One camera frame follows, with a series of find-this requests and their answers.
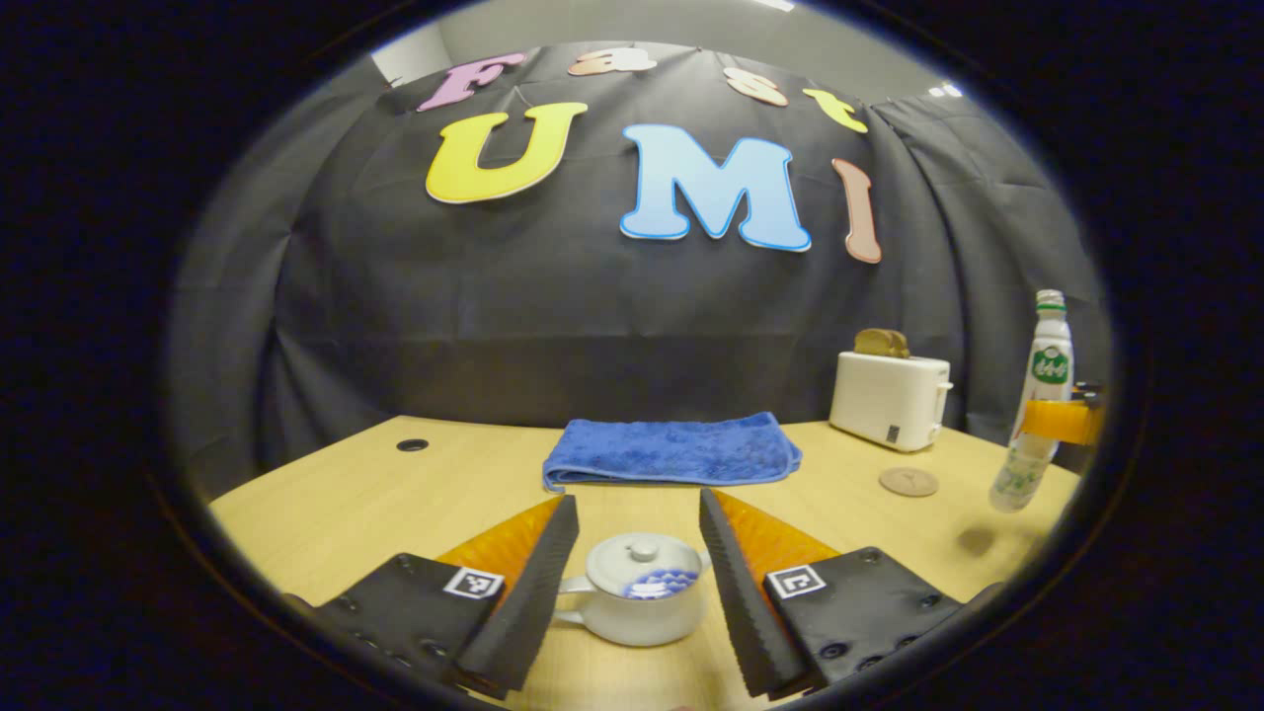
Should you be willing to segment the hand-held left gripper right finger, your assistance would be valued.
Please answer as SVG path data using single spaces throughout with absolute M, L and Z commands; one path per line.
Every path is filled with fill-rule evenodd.
M 836 550 L 719 490 L 700 492 L 699 526 L 752 696 L 856 684 L 963 610 L 880 548 Z

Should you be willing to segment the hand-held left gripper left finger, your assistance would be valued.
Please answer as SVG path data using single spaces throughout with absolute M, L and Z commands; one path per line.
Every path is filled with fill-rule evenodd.
M 436 558 L 393 554 L 324 603 L 287 603 L 391 684 L 503 700 L 525 686 L 579 531 L 576 500 L 555 496 Z

